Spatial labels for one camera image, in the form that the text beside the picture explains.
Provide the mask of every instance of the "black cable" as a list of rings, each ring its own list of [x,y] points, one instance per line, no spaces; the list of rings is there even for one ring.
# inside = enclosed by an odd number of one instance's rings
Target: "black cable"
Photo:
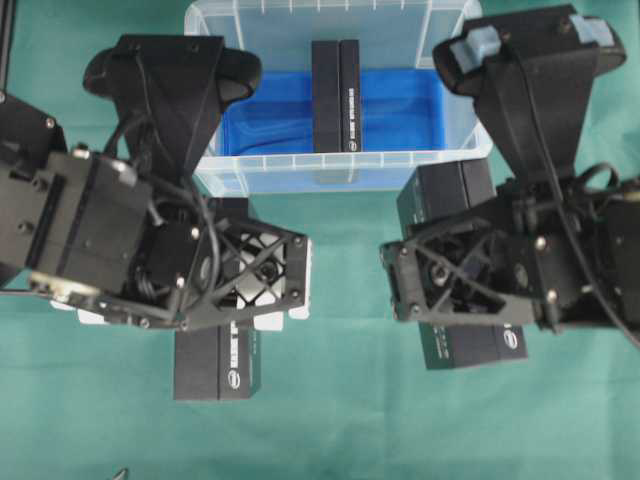
[[[22,290],[22,289],[0,290],[0,297],[43,297],[43,296],[46,296],[46,295],[42,295],[32,290]]]
[[[608,299],[605,296],[605,293],[600,288],[598,284],[598,279],[596,275],[593,273],[591,266],[589,265],[589,261],[582,251],[582,247],[580,246],[580,242],[578,240],[578,236],[576,231],[574,230],[573,223],[569,220],[569,215],[567,214],[564,208],[564,196],[562,194],[562,188],[560,187],[560,181],[558,179],[558,173],[556,172],[555,166],[553,165],[553,160],[551,158],[551,153],[549,152],[549,147],[547,146],[547,142],[544,138],[544,134],[542,133],[542,127],[540,126],[540,119],[538,115],[538,109],[536,107],[535,97],[533,96],[533,89],[531,88],[531,84],[529,83],[529,78],[527,77],[527,72],[524,67],[524,63],[520,58],[520,55],[513,48],[509,48],[509,51],[515,58],[520,71],[522,72],[522,77],[524,79],[525,90],[527,92],[527,96],[529,97],[529,106],[531,109],[531,117],[533,118],[533,125],[536,131],[536,136],[538,137],[538,142],[540,143],[540,147],[542,148],[542,160],[543,166],[547,173],[547,179],[549,181],[549,186],[551,187],[551,194],[553,196],[554,203],[556,204],[556,209],[558,210],[558,215],[560,216],[560,221],[562,222],[562,226],[567,233],[567,238],[569,239],[569,243],[573,247],[573,251],[576,255],[576,259],[580,264],[580,268],[582,269],[587,281],[591,284],[592,293],[602,306],[605,314],[609,317],[609,320],[618,327],[622,333],[629,339],[629,341],[638,349],[640,349],[640,339],[627,327],[627,325],[618,317],[616,311],[611,307]]]
[[[173,159],[171,152],[166,147],[166,145],[162,141],[162,138],[160,138],[160,134],[158,133],[158,127],[153,114],[153,109],[151,108],[151,99],[149,96],[149,85],[148,85],[148,79],[147,79],[146,70],[144,68],[144,64],[142,63],[142,59],[140,58],[139,54],[136,54],[135,58],[136,58],[136,65],[138,66],[138,70],[140,71],[140,75],[142,77],[142,90],[144,94],[145,106],[147,108],[147,113],[149,115],[150,123],[153,126],[156,141],[159,147],[162,149],[167,161],[171,163],[171,166],[176,172],[176,174],[180,174],[178,169],[178,164]],[[191,191],[191,194],[193,196],[193,201],[195,203],[194,206],[197,208],[197,210],[200,211],[200,216],[204,220],[204,223],[207,227],[207,231],[209,233],[209,241],[211,243],[211,255],[212,255],[211,267],[209,271],[209,283],[207,284],[205,291],[202,294],[200,294],[198,298],[186,308],[185,312],[188,312],[190,310],[193,310],[196,306],[198,306],[202,302],[207,292],[212,293],[215,290],[216,285],[218,283],[220,270],[221,270],[221,259],[220,259],[220,243],[218,242],[218,235],[216,233],[213,216],[211,215],[209,208],[204,202],[202,195],[200,195],[200,192],[198,191],[198,187],[195,181],[193,180],[193,177],[186,176],[186,175],[180,175],[180,176],[182,177],[183,182]]]
[[[211,267],[209,268],[209,283],[205,287],[204,291],[191,303],[188,307],[185,308],[185,313],[192,311],[195,309],[202,300],[207,296],[206,294],[213,293],[217,284],[218,277],[220,276],[221,269],[221,259],[220,259],[220,242],[218,241],[218,234],[216,233],[216,227],[213,220],[213,215],[211,211],[207,207],[202,195],[198,191],[198,186],[192,177],[185,177],[185,183],[187,183],[191,193],[193,194],[196,202],[200,205],[200,213],[203,216],[205,225],[207,226],[207,231],[209,233],[209,242],[211,243]]]
[[[143,113],[138,115],[129,115],[120,120],[118,126],[104,146],[104,153],[110,157],[116,158],[118,156],[118,142],[120,141],[120,138],[145,122],[149,122],[149,119]]]
[[[596,175],[602,172],[609,172],[609,181],[607,182],[607,188],[613,188],[620,185],[620,177],[618,176],[618,171],[613,167],[613,165],[607,162],[602,162],[593,165],[582,172],[580,176],[572,182],[572,188],[580,188],[582,191],[586,191],[587,184],[591,180],[593,180]]]

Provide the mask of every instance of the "green fabric surface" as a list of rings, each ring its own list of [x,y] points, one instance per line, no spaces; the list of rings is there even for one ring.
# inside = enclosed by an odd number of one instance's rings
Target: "green fabric surface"
[[[483,2],[486,13],[549,5]],[[123,32],[180,33],[188,1],[18,0],[9,90],[101,148],[116,116],[81,87]],[[637,1],[579,1],[629,60],[599,78],[578,170],[640,173]],[[495,182],[508,170],[492,155]],[[379,244],[395,193],[263,196],[261,219],[315,242],[312,317],[263,336],[245,402],[172,401],[173,336],[82,326],[45,302],[0,302],[0,478],[633,478],[640,354],[616,331],[527,329],[526,362],[427,372],[415,325],[391,319]]]

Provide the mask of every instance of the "black rectangular box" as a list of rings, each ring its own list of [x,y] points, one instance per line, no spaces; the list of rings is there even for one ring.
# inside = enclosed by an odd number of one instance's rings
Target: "black rectangular box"
[[[342,151],[362,151],[360,102],[360,44],[340,42],[340,97],[342,107]]]
[[[403,236],[407,238],[417,223],[460,213],[494,195],[486,159],[418,167],[398,197]],[[522,327],[421,323],[419,328],[430,370],[527,358]]]
[[[313,151],[342,150],[340,49],[337,41],[311,42]]]
[[[216,213],[247,217],[246,198],[218,199]],[[260,332],[253,320],[193,332],[176,332],[175,400],[240,400],[260,387]]]

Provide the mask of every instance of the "clear plastic box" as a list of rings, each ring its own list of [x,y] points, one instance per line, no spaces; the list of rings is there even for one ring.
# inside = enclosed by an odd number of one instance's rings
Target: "clear plastic box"
[[[343,38],[360,41],[362,70],[433,69],[433,47],[481,13],[478,0],[199,0],[185,34],[223,35],[269,72],[310,72],[311,41]],[[418,165],[487,156],[492,142],[471,99],[440,88],[443,149],[221,156],[221,125],[196,174],[214,196],[396,190]]]

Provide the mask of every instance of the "blue cloth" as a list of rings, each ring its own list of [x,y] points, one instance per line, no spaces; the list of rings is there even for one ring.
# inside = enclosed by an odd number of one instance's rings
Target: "blue cloth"
[[[364,151],[444,147],[442,86],[433,70],[362,72]],[[223,117],[223,155],[313,152],[310,73],[266,72]]]

